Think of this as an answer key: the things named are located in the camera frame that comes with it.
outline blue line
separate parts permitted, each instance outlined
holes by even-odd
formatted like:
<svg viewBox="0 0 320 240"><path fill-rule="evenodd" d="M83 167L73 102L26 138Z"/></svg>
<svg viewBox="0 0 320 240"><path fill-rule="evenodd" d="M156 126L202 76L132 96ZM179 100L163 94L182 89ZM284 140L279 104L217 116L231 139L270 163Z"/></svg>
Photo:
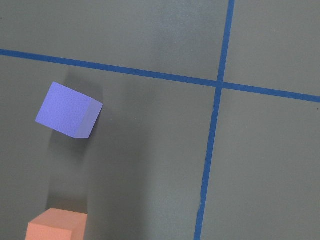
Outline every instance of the blue line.
<svg viewBox="0 0 320 240"><path fill-rule="evenodd" d="M288 99L297 99L297 100L303 100L308 102L320 103L320 96L301 94L301 93L290 92L290 91L281 91L281 90L275 90L275 89L269 89L269 88L263 88L263 87L257 87L257 86L235 84L230 82L224 82L223 88L242 91L242 92L248 92L248 93L263 94L263 95L270 95L270 96L276 96L276 97L282 97L282 98L288 98Z"/></svg>
<svg viewBox="0 0 320 240"><path fill-rule="evenodd" d="M215 87L217 85L217 81L196 78L196 77L189 77L189 76L180 76L168 73L161 73L155 71L146 71L140 69L134 69L129 67L122 67L122 66L113 66L89 61L80 61L62 57L54 57L54 56L47 56L47 55L40 55L34 53L27 53L21 51L12 51L12 50L5 50L0 49L0 55L20 58L20 59L29 59L41 62L48 62L48 63L55 63L55 64L63 64L81 68L88 68L88 69L96 69L96 70L103 70L121 74L129 74L153 79L162 79L162 80L169 80L174 82L181 82L181 83L188 83L188 84L196 84L208 87Z"/></svg>
<svg viewBox="0 0 320 240"><path fill-rule="evenodd" d="M218 124L218 115L219 115L220 101L221 101L223 82L224 82L224 76L225 76L225 70L226 70L226 64L227 64L227 55L228 55L228 47L229 47L229 40L230 40L230 34L231 34L232 18L234 14L234 7L235 7L235 0L229 0L226 20L225 20L222 49L221 49L221 55L220 55L217 86L214 94L213 111L211 115L209 137L208 137L204 170L203 170L203 176L202 176L200 206L199 206L199 210L196 217L196 223L195 223L194 240L201 239L202 227L204 222L211 162L212 162L212 157L214 153L216 130L217 130L217 124Z"/></svg>

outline gray tile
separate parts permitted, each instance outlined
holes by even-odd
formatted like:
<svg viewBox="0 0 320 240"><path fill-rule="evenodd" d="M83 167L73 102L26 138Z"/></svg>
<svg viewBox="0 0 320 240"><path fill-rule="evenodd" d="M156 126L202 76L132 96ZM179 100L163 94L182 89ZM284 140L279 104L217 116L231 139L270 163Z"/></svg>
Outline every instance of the gray tile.
<svg viewBox="0 0 320 240"><path fill-rule="evenodd" d="M319 95L320 1L237 0L225 82Z"/></svg>
<svg viewBox="0 0 320 240"><path fill-rule="evenodd" d="M224 90L204 240L319 239L320 104Z"/></svg>
<svg viewBox="0 0 320 240"><path fill-rule="evenodd" d="M49 207L88 212L86 239L193 239L214 88L0 61L0 239ZM52 81L104 103L89 140L35 122Z"/></svg>
<svg viewBox="0 0 320 240"><path fill-rule="evenodd" d="M227 0L3 0L0 46L215 80L227 4Z"/></svg>

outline orange box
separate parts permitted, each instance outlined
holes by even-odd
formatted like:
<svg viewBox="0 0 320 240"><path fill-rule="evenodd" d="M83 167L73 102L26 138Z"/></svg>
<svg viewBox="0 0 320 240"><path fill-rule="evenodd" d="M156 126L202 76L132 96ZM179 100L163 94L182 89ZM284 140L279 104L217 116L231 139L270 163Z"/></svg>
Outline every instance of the orange box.
<svg viewBox="0 0 320 240"><path fill-rule="evenodd" d="M25 240L83 240L87 216L50 208L29 222Z"/></svg>

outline cube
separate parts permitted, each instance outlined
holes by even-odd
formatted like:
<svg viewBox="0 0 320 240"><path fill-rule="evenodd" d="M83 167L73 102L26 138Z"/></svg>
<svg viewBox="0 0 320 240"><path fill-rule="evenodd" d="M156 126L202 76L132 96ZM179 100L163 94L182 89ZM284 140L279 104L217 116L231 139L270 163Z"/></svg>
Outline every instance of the cube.
<svg viewBox="0 0 320 240"><path fill-rule="evenodd" d="M89 138L103 104L53 82L35 119L72 138Z"/></svg>
<svg viewBox="0 0 320 240"><path fill-rule="evenodd" d="M29 222L25 240L83 240L87 214L50 208Z"/></svg>

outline orange cube's top face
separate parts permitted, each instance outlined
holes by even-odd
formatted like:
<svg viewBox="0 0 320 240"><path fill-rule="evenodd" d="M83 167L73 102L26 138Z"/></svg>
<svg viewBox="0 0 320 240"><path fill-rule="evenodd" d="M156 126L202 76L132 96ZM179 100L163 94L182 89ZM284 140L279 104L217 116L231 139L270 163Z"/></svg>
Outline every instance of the orange cube's top face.
<svg viewBox="0 0 320 240"><path fill-rule="evenodd" d="M87 216L84 213L50 208L30 223L72 231L79 224L86 222Z"/></svg>

